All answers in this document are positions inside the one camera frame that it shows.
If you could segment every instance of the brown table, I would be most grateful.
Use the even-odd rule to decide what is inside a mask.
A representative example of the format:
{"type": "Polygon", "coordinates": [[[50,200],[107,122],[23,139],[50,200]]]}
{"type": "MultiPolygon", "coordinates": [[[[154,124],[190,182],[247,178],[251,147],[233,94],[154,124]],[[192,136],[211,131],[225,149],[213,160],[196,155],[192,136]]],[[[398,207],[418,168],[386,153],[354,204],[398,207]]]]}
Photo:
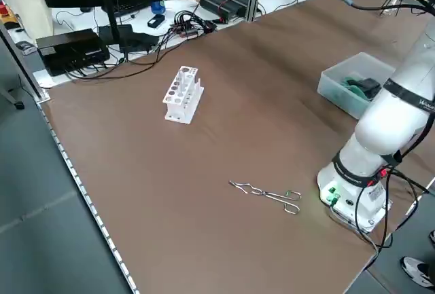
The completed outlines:
{"type": "MultiPolygon", "coordinates": [[[[320,72],[358,52],[396,64],[426,19],[306,1],[191,41],[136,77],[51,90],[44,109],[139,290],[344,291],[373,252],[318,198],[317,172],[355,126],[317,94],[320,72]],[[162,98],[181,65],[198,67],[205,86],[190,125],[164,120],[162,98]],[[300,191],[301,212],[288,215],[229,179],[300,191]]],[[[401,167],[424,184],[435,172],[434,141],[401,167]]],[[[411,197],[392,187],[397,224],[411,197]]]]}

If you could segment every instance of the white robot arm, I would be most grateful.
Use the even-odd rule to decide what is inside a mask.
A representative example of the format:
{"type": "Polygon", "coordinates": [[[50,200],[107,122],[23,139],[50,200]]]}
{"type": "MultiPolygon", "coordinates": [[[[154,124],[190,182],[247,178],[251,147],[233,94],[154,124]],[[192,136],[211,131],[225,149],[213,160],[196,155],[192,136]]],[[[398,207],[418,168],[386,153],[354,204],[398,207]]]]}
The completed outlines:
{"type": "Polygon", "coordinates": [[[393,155],[405,147],[435,114],[435,18],[406,60],[378,93],[355,132],[317,183],[320,198],[350,224],[371,232],[391,202],[380,178],[394,166],[393,155]]]}

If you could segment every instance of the sneaker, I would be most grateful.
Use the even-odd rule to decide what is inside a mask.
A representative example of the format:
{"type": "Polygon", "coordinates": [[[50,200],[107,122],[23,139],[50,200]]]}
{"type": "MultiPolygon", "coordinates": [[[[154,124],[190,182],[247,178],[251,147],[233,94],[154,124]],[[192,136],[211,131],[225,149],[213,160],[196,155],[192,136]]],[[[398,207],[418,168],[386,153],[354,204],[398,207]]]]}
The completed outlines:
{"type": "Polygon", "coordinates": [[[429,233],[429,240],[432,242],[432,245],[435,246],[435,231],[429,233]]]}
{"type": "Polygon", "coordinates": [[[400,260],[400,265],[416,284],[427,289],[435,290],[435,286],[429,280],[429,265],[427,263],[414,258],[403,257],[400,260]]]}

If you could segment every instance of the clear plastic container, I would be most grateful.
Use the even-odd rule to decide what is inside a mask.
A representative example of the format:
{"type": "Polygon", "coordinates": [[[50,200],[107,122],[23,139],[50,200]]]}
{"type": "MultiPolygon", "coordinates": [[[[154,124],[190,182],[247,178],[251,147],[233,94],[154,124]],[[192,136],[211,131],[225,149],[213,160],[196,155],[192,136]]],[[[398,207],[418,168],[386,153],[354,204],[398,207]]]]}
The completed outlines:
{"type": "Polygon", "coordinates": [[[377,58],[367,53],[358,53],[323,71],[317,92],[359,120],[369,106],[370,101],[354,94],[342,86],[341,83],[347,77],[351,77],[354,80],[372,78],[383,86],[394,71],[395,68],[381,62],[377,58]]]}

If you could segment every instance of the white test tube rack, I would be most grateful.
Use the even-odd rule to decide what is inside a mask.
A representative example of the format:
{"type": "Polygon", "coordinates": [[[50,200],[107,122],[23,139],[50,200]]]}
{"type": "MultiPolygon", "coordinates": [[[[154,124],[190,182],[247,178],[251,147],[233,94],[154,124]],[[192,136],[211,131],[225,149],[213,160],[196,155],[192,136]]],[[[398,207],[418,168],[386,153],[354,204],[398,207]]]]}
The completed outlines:
{"type": "Polygon", "coordinates": [[[190,124],[198,107],[204,87],[196,81],[197,68],[181,67],[172,81],[163,103],[167,105],[166,120],[190,124]]]}

